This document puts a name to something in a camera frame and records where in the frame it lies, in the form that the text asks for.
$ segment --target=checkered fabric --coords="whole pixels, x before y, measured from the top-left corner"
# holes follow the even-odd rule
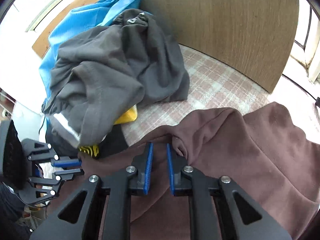
[[[301,90],[290,81],[281,77],[275,91],[270,95],[257,83],[219,60],[182,45],[180,49],[190,76],[188,100],[155,103],[139,108],[137,120],[122,126],[128,145],[139,141],[158,126],[177,125],[183,117],[196,109],[232,107],[241,114],[247,114],[272,101],[285,105],[291,115],[295,114],[295,125],[302,126],[305,132],[309,130],[308,139],[320,143],[320,125],[314,111],[314,101],[303,92],[301,94]],[[287,95],[284,92],[290,94],[292,91],[296,93],[294,97],[301,96],[307,100],[307,105],[303,105],[301,101],[286,101]],[[301,115],[309,118],[309,121],[302,122]]]

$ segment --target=black cable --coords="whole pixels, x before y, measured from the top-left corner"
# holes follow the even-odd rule
[[[42,127],[43,127],[43,125],[44,125],[44,121],[45,121],[45,116],[43,117],[43,122],[42,122],[42,125],[41,125],[40,129],[39,129],[38,134],[40,134],[40,131],[41,131],[41,129],[42,129]]]
[[[305,88],[303,88],[302,86],[300,86],[297,82],[293,81],[291,78],[287,77],[285,74],[282,74],[286,79],[290,80],[293,84],[295,84],[297,87],[299,87],[301,90],[303,90],[304,92],[306,92],[308,95],[310,95],[315,101],[317,101],[317,99],[311,95]]]
[[[303,47],[303,45],[299,42],[299,41],[296,41],[296,40],[294,40],[294,42],[301,48],[301,49],[305,49],[304,47]]]
[[[306,38],[304,40],[304,45],[303,45],[304,51],[306,50],[306,45],[307,45],[307,41],[308,41],[308,37],[309,37],[309,33],[310,33],[311,19],[312,19],[312,8],[310,6],[308,30],[307,30],[307,35],[306,35]]]
[[[28,207],[30,207],[30,208],[44,208],[44,207],[47,207],[48,205],[47,204],[43,204],[44,206],[40,206],[40,207],[38,207],[38,206],[31,206],[31,205],[29,205],[29,204],[27,204],[27,203],[25,203],[21,198],[20,198],[20,196],[18,195],[18,194],[15,194],[16,196],[17,196],[17,198],[22,202],[22,203],[24,203],[26,206],[28,206]]]

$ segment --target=black plastic part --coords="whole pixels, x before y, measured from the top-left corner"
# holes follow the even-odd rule
[[[35,161],[39,163],[50,162],[54,159],[56,152],[53,148],[49,148],[46,143],[41,143],[31,139],[24,139],[22,142],[22,148],[25,157],[29,157],[29,161]]]
[[[221,179],[205,176],[194,167],[192,172],[185,172],[186,159],[171,146],[169,149],[173,194],[189,196],[192,240],[217,240],[219,234],[222,240],[291,240],[289,233],[232,179],[222,183]]]
[[[97,194],[100,183],[100,179],[84,182],[32,233],[30,240],[97,239],[100,224],[91,217],[102,216]]]
[[[0,124],[0,181],[14,191],[22,189],[27,163],[13,121]]]
[[[123,168],[96,182],[86,180],[37,228],[30,240],[97,240],[107,195],[102,240],[130,239],[131,195],[144,195],[143,178],[150,147],[148,143],[144,153],[134,157],[134,172]],[[63,178],[68,171],[55,172],[55,175]]]
[[[292,239],[289,233],[236,182],[231,180],[230,183],[225,184],[219,180],[219,184],[231,213],[237,240]]]
[[[318,98],[316,99],[316,106],[318,106],[318,107],[320,108],[320,97],[318,97]]]
[[[20,199],[27,205],[35,205],[44,203],[45,201],[52,200],[59,197],[59,191],[65,181],[73,180],[75,176],[83,175],[82,169],[73,169],[66,171],[56,171],[53,173],[53,179],[44,179],[38,177],[29,177],[25,182],[25,186],[22,190],[18,190]],[[51,186],[52,189],[37,188],[36,186]]]

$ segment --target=yellow fabric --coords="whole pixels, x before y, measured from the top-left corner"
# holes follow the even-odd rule
[[[123,115],[121,115],[115,124],[126,123],[135,121],[138,117],[137,106],[131,107],[128,111],[126,111]],[[97,144],[93,146],[81,146],[79,147],[80,152],[87,153],[92,158],[97,158],[99,155],[99,146]]]
[[[93,146],[81,146],[79,150],[80,152],[89,154],[92,158],[97,158],[99,154],[99,146],[97,144]]]
[[[126,111],[123,115],[121,115],[115,124],[126,123],[135,121],[138,117],[137,106],[131,107],[128,111]]]

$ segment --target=blue gripper pad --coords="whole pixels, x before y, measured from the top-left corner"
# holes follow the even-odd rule
[[[171,191],[172,195],[174,195],[174,173],[173,173],[172,156],[171,156],[171,150],[170,150],[169,143],[167,143],[167,161],[168,161],[170,191]]]
[[[70,167],[80,167],[81,166],[81,160],[78,158],[71,159],[67,156],[60,157],[59,160],[51,160],[51,166],[52,167],[58,167],[58,168],[70,168]]]
[[[148,194],[148,191],[149,191],[149,188],[150,188],[152,159],[153,159],[153,143],[150,143],[149,151],[148,151],[148,158],[147,158],[147,163],[146,163],[146,169],[145,169],[145,172],[144,172],[143,193],[145,195]]]

